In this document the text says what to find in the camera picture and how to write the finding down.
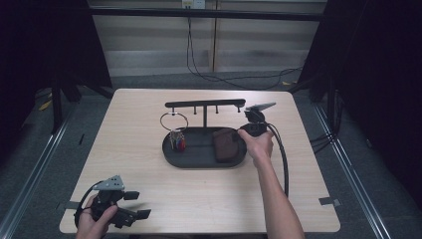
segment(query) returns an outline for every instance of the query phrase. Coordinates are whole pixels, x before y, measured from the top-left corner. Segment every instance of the black tray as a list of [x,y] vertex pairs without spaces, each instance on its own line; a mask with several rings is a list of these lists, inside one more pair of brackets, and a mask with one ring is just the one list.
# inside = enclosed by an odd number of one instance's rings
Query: black tray
[[165,159],[173,166],[181,168],[221,168],[233,167],[243,161],[246,154],[246,143],[239,138],[238,154],[227,162],[218,162],[215,158],[212,133],[226,127],[188,127],[183,131],[186,148],[174,151],[171,148],[169,134],[162,142]]

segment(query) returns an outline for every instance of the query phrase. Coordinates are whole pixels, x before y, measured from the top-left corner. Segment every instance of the table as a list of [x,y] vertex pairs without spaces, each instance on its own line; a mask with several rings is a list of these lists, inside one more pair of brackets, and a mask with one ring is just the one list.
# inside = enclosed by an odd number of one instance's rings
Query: table
[[[120,175],[127,191],[139,191],[134,201],[119,202],[132,211],[151,209],[148,219],[131,227],[108,232],[127,234],[166,233],[265,233],[264,209],[258,173],[252,158],[233,168],[181,169],[169,164],[162,152],[168,131],[160,117],[171,110],[167,102],[245,99],[246,107],[276,102],[263,111],[267,122],[280,132],[290,171],[290,200],[306,232],[335,232],[339,222],[333,206],[320,205],[329,197],[311,144],[291,94],[284,92],[205,90],[117,90],[81,173],[71,201],[80,201],[94,183]],[[238,128],[247,122],[234,106],[208,109],[208,126]],[[202,126],[202,109],[176,109],[189,126]],[[184,126],[184,120],[171,120]],[[278,150],[272,162],[283,183]],[[60,224],[64,233],[75,233],[75,210],[66,210]]]

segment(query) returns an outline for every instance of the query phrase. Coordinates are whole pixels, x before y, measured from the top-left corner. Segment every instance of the gray carpet floor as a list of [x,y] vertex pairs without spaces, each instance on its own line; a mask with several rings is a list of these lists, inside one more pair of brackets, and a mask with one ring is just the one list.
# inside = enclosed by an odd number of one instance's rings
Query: gray carpet floor
[[[228,84],[222,81],[205,81],[191,74],[115,78],[112,82],[114,89],[245,90],[234,85],[247,89],[263,89],[276,85],[269,91],[285,91],[294,85],[299,73],[282,76],[280,82],[277,78],[257,78],[231,80]],[[263,73],[225,73],[218,76],[227,79],[262,75]],[[70,116],[67,129],[14,231],[13,238],[74,238],[74,235],[60,232],[63,211],[57,207],[59,203],[70,199],[110,103],[110,100],[89,89],[81,88],[81,92],[83,97],[78,103],[63,100],[64,115]],[[309,138],[321,136],[323,130],[314,104],[309,100],[308,91],[295,93],[294,99]],[[9,155],[7,163],[0,169],[0,220],[7,215],[51,136],[52,108],[38,111],[38,106],[44,100],[37,99],[36,106],[22,128],[19,142]],[[367,146],[358,124],[346,112],[343,114],[338,137],[391,238],[422,238],[421,211],[385,168],[377,151]],[[307,233],[307,238],[376,238],[330,145],[318,152],[316,159],[330,196],[341,202],[341,205],[335,207],[341,228],[336,233]],[[127,236],[107,235],[106,238]]]

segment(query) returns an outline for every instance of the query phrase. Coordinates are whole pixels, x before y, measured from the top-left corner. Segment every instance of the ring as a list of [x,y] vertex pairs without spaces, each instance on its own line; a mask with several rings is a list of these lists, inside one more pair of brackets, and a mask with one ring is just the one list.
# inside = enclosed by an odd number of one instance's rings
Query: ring
[[187,127],[189,126],[189,121],[187,120],[187,117],[186,117],[186,116],[184,116],[184,115],[182,115],[181,113],[165,113],[165,114],[164,114],[164,115],[162,115],[162,116],[161,116],[161,118],[159,119],[159,122],[161,123],[161,126],[162,126],[162,127],[164,127],[165,129],[167,129],[167,130],[169,130],[169,131],[172,131],[172,129],[170,129],[170,128],[168,128],[168,127],[164,126],[164,124],[162,124],[162,119],[163,119],[165,116],[167,116],[167,115],[172,115],[172,116],[174,116],[174,115],[179,115],[179,116],[183,117],[183,118],[186,120],[186,127],[185,127],[184,129],[181,129],[180,131],[184,131],[184,130],[185,130],[185,129],[187,129]]

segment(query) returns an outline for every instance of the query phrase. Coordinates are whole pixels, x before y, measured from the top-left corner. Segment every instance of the forearm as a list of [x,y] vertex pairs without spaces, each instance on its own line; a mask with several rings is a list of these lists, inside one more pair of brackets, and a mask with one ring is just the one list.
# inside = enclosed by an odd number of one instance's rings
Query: forearm
[[267,163],[258,167],[258,174],[269,238],[305,238],[298,215],[286,197],[271,161],[265,161]]

